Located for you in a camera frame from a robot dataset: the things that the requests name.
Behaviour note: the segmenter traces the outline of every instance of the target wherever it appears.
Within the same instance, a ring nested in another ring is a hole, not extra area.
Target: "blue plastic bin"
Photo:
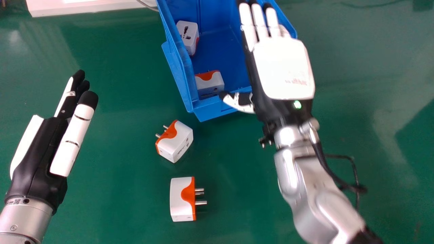
[[[274,0],[267,2],[276,9],[280,24],[297,38],[296,30]],[[217,69],[221,72],[226,91],[252,90],[244,63],[236,1],[157,0],[157,6],[167,39],[161,47],[187,111],[194,112],[201,122],[234,112],[235,109],[221,102],[218,96],[200,100],[194,75]],[[179,20],[198,24],[200,39],[193,57],[188,55],[176,28]]]

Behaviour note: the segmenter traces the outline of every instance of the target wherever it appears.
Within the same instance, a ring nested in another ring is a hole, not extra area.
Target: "white cable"
[[[147,8],[149,8],[149,9],[152,10],[152,11],[159,12],[157,8],[151,7],[151,6],[149,6],[147,3],[142,2],[141,0],[136,0],[136,1],[137,1],[138,3],[140,3],[141,5],[143,5],[143,6],[147,7]]]

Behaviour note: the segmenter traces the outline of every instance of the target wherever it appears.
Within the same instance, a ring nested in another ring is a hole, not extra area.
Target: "robotic hand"
[[[0,243],[40,244],[63,202],[69,175],[98,104],[79,70],[68,81],[54,117],[34,115],[10,166],[11,186],[0,215]]]
[[[238,1],[252,93],[220,94],[226,104],[256,113],[260,144],[276,144],[278,184],[300,236],[313,244],[380,244],[341,189],[363,193],[328,167],[312,117],[315,83],[307,50],[279,25],[272,4]]]

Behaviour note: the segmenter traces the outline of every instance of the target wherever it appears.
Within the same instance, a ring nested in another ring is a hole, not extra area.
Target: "green tabletop surface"
[[[385,243],[434,242],[432,0],[277,1],[308,51],[313,114],[327,153],[354,156],[360,213]],[[261,124],[233,113],[186,112],[148,9],[32,18],[24,1],[0,8],[0,192],[33,114],[51,117],[68,78],[86,71],[99,105],[64,203],[44,244],[303,243],[283,200]],[[176,164],[155,133],[178,119],[194,142]],[[329,160],[353,181],[350,164]],[[208,205],[174,223],[170,179],[194,176]],[[348,193],[354,201],[354,195]]]

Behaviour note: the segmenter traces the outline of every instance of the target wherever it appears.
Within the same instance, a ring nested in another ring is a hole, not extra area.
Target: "white adapter body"
[[[193,130],[178,120],[173,121],[169,127],[163,127],[164,133],[155,135],[158,138],[155,142],[157,153],[176,163],[192,144]]]
[[[220,71],[213,70],[194,75],[197,93],[201,99],[218,95],[224,91],[224,81]]]
[[[195,188],[194,177],[173,178],[170,181],[170,215],[173,222],[195,221],[196,205],[205,205],[207,201],[197,201],[197,195],[203,195],[203,188]]]
[[[180,20],[176,23],[176,28],[184,42],[188,55],[193,56],[196,53],[196,46],[199,42],[197,23]]]

